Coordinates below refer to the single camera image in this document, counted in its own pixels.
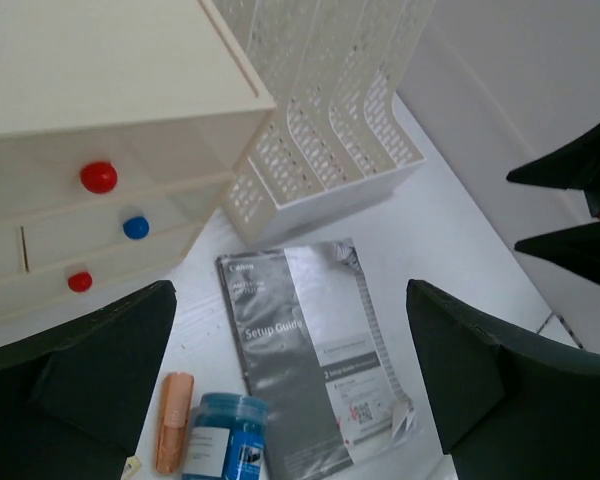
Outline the grey setup guide booklet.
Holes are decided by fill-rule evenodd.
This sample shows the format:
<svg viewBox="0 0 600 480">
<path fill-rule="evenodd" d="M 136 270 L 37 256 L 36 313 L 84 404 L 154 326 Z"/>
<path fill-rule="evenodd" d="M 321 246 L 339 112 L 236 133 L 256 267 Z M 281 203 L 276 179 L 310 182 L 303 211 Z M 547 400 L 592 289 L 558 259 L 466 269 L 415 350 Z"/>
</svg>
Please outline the grey setup guide booklet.
<svg viewBox="0 0 600 480">
<path fill-rule="evenodd" d="M 269 407 L 272 478 L 324 479 L 417 433 L 351 240 L 222 255 L 216 268 L 248 392 Z"/>
</svg>

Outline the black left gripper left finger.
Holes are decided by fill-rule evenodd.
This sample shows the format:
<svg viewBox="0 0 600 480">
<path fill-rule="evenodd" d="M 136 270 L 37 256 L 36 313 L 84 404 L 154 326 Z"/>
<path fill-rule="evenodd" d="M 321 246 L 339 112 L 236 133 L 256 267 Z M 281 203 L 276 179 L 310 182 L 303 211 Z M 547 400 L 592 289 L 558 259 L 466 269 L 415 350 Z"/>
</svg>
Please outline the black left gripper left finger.
<svg viewBox="0 0 600 480">
<path fill-rule="evenodd" d="M 0 479 L 119 479 L 171 334 L 173 284 L 0 347 Z"/>
</svg>

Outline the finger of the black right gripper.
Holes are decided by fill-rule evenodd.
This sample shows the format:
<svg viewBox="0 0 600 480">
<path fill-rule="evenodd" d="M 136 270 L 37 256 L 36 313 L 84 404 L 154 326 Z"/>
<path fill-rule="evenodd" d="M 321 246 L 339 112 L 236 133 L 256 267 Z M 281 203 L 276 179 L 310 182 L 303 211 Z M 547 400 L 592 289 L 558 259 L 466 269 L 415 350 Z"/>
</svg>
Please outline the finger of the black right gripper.
<svg viewBox="0 0 600 480">
<path fill-rule="evenodd" d="M 600 222 L 520 240 L 514 248 L 600 285 Z"/>
<path fill-rule="evenodd" d="M 510 171 L 510 183 L 585 190 L 600 178 L 600 123 L 544 157 Z"/>
</svg>

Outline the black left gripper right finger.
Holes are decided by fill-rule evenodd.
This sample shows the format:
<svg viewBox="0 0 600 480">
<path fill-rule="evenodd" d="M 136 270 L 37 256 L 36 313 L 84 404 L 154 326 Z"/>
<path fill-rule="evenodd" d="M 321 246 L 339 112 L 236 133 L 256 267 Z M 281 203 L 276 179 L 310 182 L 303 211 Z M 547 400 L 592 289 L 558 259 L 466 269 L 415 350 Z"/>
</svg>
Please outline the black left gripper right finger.
<svg viewBox="0 0 600 480">
<path fill-rule="evenodd" d="M 461 479 L 600 479 L 600 355 L 424 281 L 406 311 L 444 454 Z"/>
</svg>

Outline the blue plastic jar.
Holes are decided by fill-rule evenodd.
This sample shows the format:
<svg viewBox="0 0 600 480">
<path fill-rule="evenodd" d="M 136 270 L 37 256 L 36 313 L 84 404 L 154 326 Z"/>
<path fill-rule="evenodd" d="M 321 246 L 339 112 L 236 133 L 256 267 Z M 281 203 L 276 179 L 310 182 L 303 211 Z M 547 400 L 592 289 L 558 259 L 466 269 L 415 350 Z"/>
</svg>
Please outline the blue plastic jar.
<svg viewBox="0 0 600 480">
<path fill-rule="evenodd" d="M 269 406 L 246 395 L 204 394 L 192 410 L 183 479 L 258 480 Z"/>
</svg>

